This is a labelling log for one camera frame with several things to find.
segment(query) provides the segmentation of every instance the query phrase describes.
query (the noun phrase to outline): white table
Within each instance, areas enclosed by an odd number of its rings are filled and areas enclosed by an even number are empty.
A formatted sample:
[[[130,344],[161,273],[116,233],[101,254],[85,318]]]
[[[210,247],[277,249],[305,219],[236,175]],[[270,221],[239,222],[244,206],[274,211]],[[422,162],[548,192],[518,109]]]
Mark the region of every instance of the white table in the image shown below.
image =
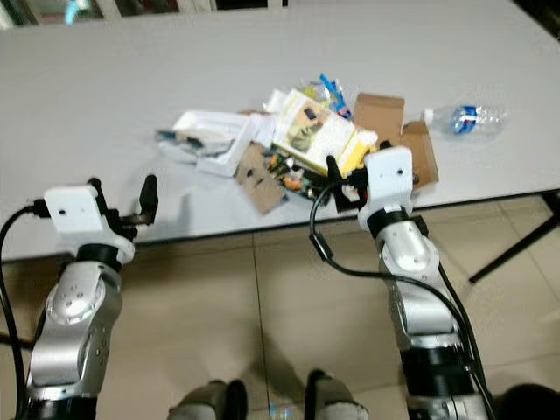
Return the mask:
[[[320,73],[351,97],[406,98],[407,117],[464,101],[508,106],[511,123],[492,142],[432,136],[440,182],[417,207],[560,188],[557,42],[511,3],[377,2],[0,33],[0,221],[50,186],[94,175],[126,212],[153,172],[160,208],[140,242],[304,222],[310,202],[261,216],[232,179],[168,162],[152,136],[187,109],[259,108],[272,88]],[[53,252],[51,224],[27,220],[4,256]]]

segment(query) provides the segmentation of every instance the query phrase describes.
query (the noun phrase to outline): brown cardboard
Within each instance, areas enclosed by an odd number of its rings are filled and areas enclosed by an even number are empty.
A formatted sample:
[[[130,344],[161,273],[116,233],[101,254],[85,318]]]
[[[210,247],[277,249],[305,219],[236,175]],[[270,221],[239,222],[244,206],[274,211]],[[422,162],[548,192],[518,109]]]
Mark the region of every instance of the brown cardboard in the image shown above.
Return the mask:
[[[412,151],[414,188],[439,181],[428,128],[422,121],[403,124],[404,99],[377,94],[359,94],[356,99],[354,122],[358,127],[377,133],[377,145],[389,140],[394,146],[403,145]]]
[[[263,147],[260,144],[251,143],[245,150],[235,179],[261,214],[276,207],[286,194],[264,167]]]

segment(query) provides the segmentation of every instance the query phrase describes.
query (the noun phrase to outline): tiled floor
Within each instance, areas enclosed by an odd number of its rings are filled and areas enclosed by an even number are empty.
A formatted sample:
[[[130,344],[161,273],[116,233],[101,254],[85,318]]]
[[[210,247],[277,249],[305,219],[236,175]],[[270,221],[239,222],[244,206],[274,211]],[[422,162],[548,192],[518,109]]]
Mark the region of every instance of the tiled floor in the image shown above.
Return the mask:
[[[530,381],[560,389],[560,229],[475,287],[467,282],[544,221],[545,205],[517,199],[423,215],[471,315],[492,391]],[[373,241],[355,221],[324,231],[341,263],[376,268]],[[55,272],[52,261],[6,268],[25,337]],[[165,418],[189,390],[239,377],[251,419],[268,419],[269,403],[299,419],[315,367],[342,379],[372,419],[408,418],[384,285],[325,266],[304,227],[141,249],[122,276],[124,307],[98,418]],[[0,372],[9,418],[14,384],[5,346]]]

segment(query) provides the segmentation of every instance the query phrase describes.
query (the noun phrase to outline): blue bottle label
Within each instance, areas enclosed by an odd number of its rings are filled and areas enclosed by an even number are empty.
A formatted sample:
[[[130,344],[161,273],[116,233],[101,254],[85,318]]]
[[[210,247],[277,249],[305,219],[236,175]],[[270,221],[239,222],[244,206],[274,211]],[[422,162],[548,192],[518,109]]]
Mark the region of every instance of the blue bottle label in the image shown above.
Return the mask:
[[[459,107],[455,110],[455,115],[460,118],[460,121],[453,127],[455,134],[466,134],[473,131],[478,116],[476,107],[468,105]]]

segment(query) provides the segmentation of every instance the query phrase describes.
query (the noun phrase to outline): trash pile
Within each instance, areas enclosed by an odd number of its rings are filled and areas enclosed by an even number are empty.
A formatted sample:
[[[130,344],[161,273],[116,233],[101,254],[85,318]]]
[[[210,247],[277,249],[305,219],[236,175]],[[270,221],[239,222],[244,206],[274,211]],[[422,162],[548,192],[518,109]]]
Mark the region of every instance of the trash pile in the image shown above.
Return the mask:
[[[383,142],[411,148],[415,187],[437,182],[428,129],[421,121],[402,127],[403,109],[402,98],[359,94],[352,113],[340,83],[321,74],[290,92],[275,89],[262,111],[186,111],[156,131],[156,142],[175,161],[235,177],[266,214],[291,193],[315,200],[328,184],[327,156],[344,177]]]

